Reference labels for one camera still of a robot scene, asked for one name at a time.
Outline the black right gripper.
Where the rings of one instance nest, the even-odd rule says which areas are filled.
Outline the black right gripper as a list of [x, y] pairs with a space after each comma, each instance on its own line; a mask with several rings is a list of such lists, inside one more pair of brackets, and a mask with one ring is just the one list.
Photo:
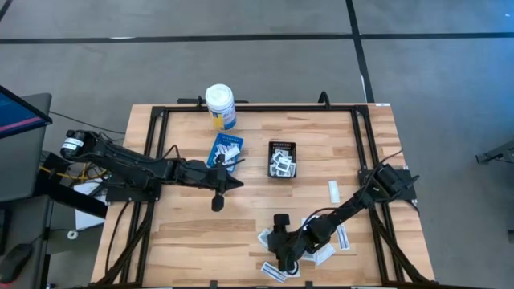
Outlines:
[[275, 214], [273, 231], [267, 236], [268, 250], [278, 260], [278, 269], [285, 273], [296, 271], [296, 261], [310, 246], [310, 241], [301, 232], [287, 232], [290, 225], [288, 214]]

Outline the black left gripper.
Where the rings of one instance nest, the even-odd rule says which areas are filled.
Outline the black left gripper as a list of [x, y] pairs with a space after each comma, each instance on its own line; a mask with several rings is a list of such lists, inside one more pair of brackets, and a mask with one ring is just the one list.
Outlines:
[[204, 161], [199, 160], [183, 161], [176, 168], [177, 183], [201, 189], [214, 189], [211, 209], [219, 212], [224, 207], [224, 193], [244, 186], [243, 182], [231, 176], [226, 177], [225, 169], [234, 167], [243, 161], [244, 159], [236, 161], [234, 157], [226, 159], [224, 154], [218, 155], [215, 159], [215, 164], [222, 167], [210, 168]]

